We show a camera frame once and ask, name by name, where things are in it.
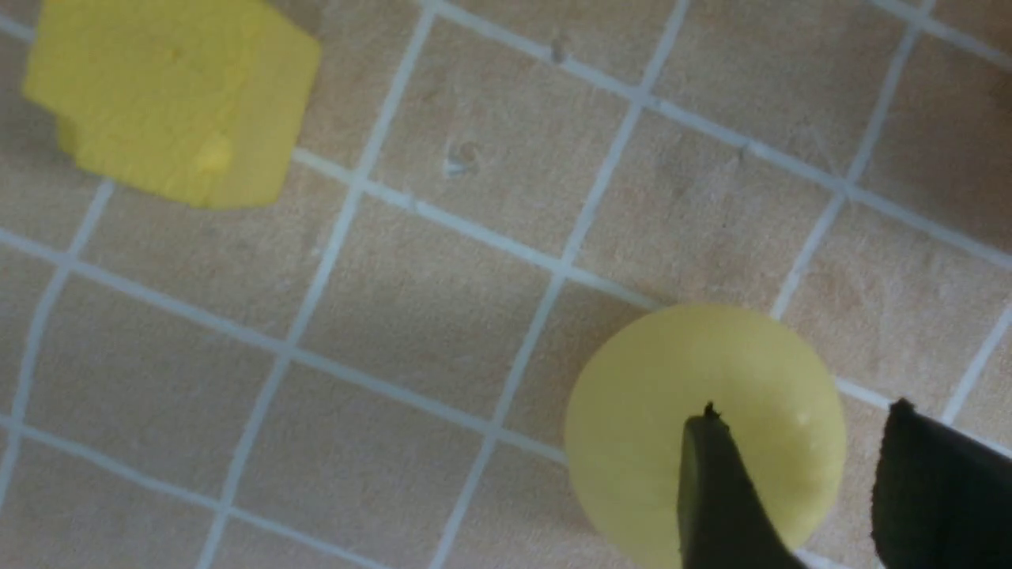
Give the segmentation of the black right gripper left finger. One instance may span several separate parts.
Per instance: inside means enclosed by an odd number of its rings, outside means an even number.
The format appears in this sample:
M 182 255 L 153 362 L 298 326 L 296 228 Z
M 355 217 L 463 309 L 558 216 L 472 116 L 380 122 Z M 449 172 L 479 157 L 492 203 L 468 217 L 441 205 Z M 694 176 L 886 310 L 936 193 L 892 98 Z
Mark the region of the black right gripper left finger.
M 759 500 L 712 403 L 683 425 L 678 482 L 683 568 L 803 568 Z

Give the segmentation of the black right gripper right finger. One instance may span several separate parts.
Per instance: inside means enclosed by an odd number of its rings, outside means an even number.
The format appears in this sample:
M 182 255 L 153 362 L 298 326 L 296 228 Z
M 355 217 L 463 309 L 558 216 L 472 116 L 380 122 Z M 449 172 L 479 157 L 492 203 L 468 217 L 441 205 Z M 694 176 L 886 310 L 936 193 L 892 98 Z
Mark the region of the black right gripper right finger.
M 886 568 L 1009 568 L 1010 458 L 899 399 L 883 428 L 871 521 Z

